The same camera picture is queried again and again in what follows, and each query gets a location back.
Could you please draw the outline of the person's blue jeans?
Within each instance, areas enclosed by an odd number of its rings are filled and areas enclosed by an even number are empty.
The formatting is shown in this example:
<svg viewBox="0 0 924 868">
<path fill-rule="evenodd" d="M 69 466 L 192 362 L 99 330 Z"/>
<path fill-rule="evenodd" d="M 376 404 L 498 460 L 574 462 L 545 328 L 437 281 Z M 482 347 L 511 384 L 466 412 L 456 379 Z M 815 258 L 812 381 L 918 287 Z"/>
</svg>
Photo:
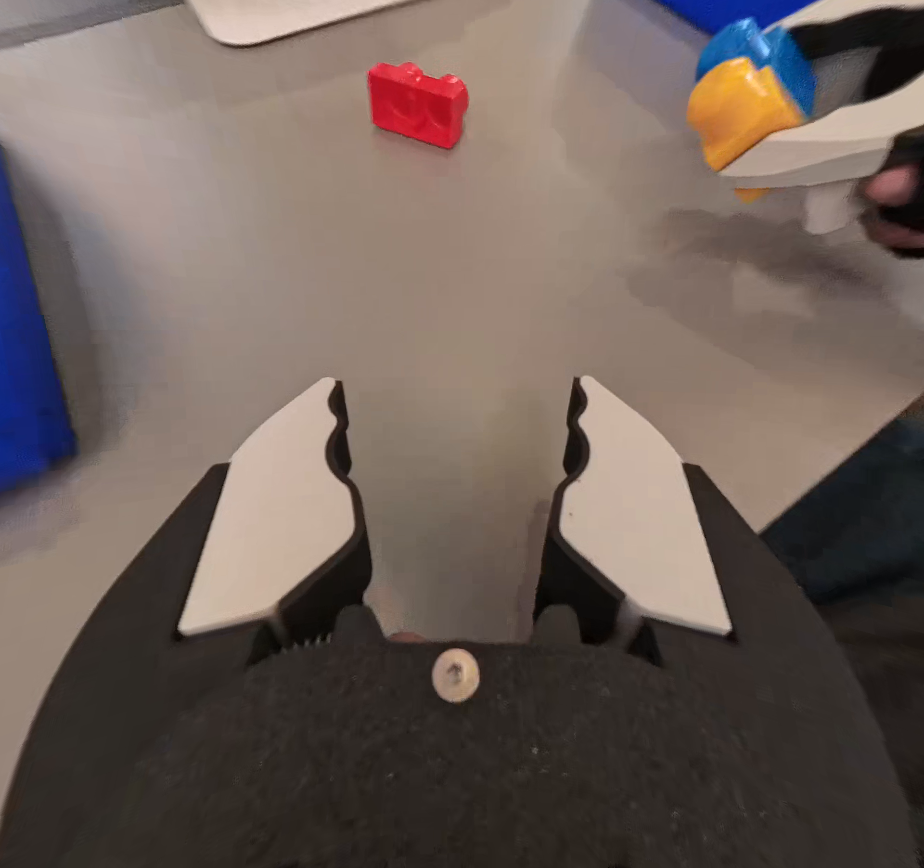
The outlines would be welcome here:
<svg viewBox="0 0 924 868">
<path fill-rule="evenodd" d="M 761 537 L 817 606 L 921 595 L 922 420 L 889 423 Z"/>
</svg>

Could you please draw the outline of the yellow one-stud toy block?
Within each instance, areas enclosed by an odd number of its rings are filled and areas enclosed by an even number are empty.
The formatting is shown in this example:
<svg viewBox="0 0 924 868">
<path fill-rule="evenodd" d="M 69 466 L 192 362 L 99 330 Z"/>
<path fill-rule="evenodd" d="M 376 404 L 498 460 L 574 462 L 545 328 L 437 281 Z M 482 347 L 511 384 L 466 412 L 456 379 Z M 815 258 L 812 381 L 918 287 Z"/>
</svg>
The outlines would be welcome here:
<svg viewBox="0 0 924 868">
<path fill-rule="evenodd" d="M 749 57 L 726 60 L 696 84 L 687 124 L 697 133 L 703 158 L 722 172 L 770 135 L 801 126 L 809 113 L 771 65 Z"/>
</svg>

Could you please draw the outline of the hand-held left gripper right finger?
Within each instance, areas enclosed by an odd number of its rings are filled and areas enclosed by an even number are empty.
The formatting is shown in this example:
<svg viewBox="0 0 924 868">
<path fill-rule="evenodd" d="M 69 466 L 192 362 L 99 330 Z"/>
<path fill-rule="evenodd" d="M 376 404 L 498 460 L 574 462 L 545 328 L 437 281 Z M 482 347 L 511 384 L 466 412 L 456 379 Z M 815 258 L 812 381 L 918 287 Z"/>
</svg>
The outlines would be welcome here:
<svg viewBox="0 0 924 868">
<path fill-rule="evenodd" d="M 687 465 L 592 376 L 575 377 L 542 544 L 534 640 L 656 648 L 654 624 L 733 637 Z"/>
</svg>

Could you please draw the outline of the person's right hand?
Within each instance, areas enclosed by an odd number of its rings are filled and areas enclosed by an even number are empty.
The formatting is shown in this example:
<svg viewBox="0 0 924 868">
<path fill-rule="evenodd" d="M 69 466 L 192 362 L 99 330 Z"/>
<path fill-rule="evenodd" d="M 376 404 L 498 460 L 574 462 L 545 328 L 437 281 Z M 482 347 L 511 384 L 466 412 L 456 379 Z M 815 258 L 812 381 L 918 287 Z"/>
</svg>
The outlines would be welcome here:
<svg viewBox="0 0 924 868">
<path fill-rule="evenodd" d="M 918 191 L 920 165 L 903 165 L 884 170 L 864 183 L 866 204 L 861 224 L 873 244 L 908 260 L 923 257 L 923 233 L 883 217 L 887 208 L 909 204 Z"/>
</svg>

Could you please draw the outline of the blue one-stud toy block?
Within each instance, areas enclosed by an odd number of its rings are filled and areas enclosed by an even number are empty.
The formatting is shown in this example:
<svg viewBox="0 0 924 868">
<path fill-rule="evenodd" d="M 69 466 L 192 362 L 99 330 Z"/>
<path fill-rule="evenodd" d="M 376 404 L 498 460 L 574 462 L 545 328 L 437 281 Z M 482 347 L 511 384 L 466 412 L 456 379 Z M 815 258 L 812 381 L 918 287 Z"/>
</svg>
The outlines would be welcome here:
<svg viewBox="0 0 924 868">
<path fill-rule="evenodd" d="M 757 69 L 771 67 L 805 117 L 815 110 L 817 78 L 794 37 L 782 27 L 764 31 L 756 19 L 736 20 L 719 30 L 699 56 L 695 80 L 736 58 L 747 58 Z"/>
</svg>

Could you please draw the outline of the person's dark clothing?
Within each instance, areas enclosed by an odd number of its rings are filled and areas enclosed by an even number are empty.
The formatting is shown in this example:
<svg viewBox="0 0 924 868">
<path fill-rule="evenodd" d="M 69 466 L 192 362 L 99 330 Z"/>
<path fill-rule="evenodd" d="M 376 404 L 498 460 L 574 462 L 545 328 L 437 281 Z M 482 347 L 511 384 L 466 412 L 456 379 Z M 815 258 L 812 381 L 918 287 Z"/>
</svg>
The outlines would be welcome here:
<svg viewBox="0 0 924 868">
<path fill-rule="evenodd" d="M 884 735 L 923 851 L 923 595 L 874 596 L 819 606 Z"/>
</svg>

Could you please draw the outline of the red two-stud toy block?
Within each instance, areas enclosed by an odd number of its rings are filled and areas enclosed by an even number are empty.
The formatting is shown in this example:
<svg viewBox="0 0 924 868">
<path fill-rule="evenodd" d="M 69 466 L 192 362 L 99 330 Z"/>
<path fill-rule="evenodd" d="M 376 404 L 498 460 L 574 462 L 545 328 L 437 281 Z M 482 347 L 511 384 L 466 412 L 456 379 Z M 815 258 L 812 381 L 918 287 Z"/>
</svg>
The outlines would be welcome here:
<svg viewBox="0 0 924 868">
<path fill-rule="evenodd" d="M 469 94 L 455 75 L 425 74 L 414 63 L 378 63 L 367 72 L 372 123 L 393 134 L 444 150 L 461 139 Z"/>
</svg>

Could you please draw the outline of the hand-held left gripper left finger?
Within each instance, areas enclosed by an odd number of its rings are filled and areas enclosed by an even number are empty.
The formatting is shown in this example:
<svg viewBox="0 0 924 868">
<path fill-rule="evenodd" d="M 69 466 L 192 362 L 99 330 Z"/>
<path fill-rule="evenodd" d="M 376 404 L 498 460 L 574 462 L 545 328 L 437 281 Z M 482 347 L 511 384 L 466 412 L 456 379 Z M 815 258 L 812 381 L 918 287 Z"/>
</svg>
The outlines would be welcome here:
<svg viewBox="0 0 924 868">
<path fill-rule="evenodd" d="M 255 624 L 284 646 L 315 643 L 362 604 L 372 551 L 348 426 L 342 382 L 323 377 L 237 448 L 179 617 L 182 637 Z"/>
</svg>

